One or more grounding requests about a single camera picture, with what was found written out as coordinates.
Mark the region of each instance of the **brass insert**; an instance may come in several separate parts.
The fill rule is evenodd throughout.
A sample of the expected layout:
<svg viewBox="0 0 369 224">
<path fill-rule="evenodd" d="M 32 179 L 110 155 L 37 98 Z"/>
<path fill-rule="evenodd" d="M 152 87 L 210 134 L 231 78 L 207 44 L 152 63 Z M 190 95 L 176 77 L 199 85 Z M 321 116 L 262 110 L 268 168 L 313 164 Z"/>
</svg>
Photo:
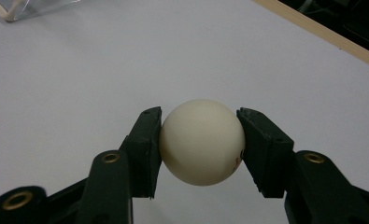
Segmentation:
<svg viewBox="0 0 369 224">
<path fill-rule="evenodd" d="M 118 153 L 108 153 L 103 158 L 104 163 L 112 163 L 120 159 L 120 154 Z"/>
<path fill-rule="evenodd" d="M 304 155 L 304 157 L 311 162 L 320 164 L 320 163 L 324 163 L 324 158 L 322 158 L 320 155 L 315 154 L 315 153 L 306 153 Z"/>
<path fill-rule="evenodd" d="M 3 202 L 3 209 L 10 211 L 20 208 L 32 201 L 32 198 L 33 193 L 28 190 L 13 194 Z"/>
</svg>

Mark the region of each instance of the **table surface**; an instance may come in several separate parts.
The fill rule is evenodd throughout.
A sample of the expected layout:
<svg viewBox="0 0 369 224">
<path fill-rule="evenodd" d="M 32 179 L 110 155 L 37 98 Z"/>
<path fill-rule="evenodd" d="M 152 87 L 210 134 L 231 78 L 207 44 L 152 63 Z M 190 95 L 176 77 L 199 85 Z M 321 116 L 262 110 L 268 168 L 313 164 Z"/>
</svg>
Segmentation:
<svg viewBox="0 0 369 224">
<path fill-rule="evenodd" d="M 0 21 L 0 195 L 49 195 L 118 148 L 139 113 L 195 98 L 262 111 L 295 151 L 330 157 L 369 190 L 369 65 L 249 0 L 84 0 Z M 288 223 L 246 166 L 194 187 L 161 167 L 135 223 Z"/>
</svg>

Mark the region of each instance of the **clear plastic object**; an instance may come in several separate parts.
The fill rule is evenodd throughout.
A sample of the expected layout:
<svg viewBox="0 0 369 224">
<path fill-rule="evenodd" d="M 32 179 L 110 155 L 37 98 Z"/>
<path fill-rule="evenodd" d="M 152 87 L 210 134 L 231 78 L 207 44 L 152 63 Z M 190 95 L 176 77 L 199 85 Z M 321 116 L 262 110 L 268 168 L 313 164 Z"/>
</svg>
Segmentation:
<svg viewBox="0 0 369 224">
<path fill-rule="evenodd" d="M 5 21 L 19 21 L 39 16 L 80 0 L 0 0 L 0 17 Z"/>
</svg>

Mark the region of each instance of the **white ball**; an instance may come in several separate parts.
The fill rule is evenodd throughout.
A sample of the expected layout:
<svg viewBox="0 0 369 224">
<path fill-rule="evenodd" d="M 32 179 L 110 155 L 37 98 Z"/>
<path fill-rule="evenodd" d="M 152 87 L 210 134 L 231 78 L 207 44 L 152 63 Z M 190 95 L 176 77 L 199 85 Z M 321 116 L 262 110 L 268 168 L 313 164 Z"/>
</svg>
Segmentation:
<svg viewBox="0 0 369 224">
<path fill-rule="evenodd" d="M 178 179 L 196 186 L 217 184 L 234 173 L 245 134 L 227 106 L 211 100 L 179 105 L 160 133 L 163 162 Z"/>
</svg>

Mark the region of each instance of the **ball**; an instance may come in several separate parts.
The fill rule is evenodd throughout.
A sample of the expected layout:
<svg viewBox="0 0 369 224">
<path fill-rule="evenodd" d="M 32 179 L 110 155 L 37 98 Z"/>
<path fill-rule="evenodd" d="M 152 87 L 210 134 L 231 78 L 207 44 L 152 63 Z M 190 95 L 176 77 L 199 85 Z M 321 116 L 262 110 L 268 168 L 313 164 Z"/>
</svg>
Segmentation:
<svg viewBox="0 0 369 224">
<path fill-rule="evenodd" d="M 175 108 L 163 122 L 159 141 L 167 169 L 195 186 L 214 185 L 231 176 L 245 149 L 245 134 L 234 112 L 204 99 Z"/>
</svg>

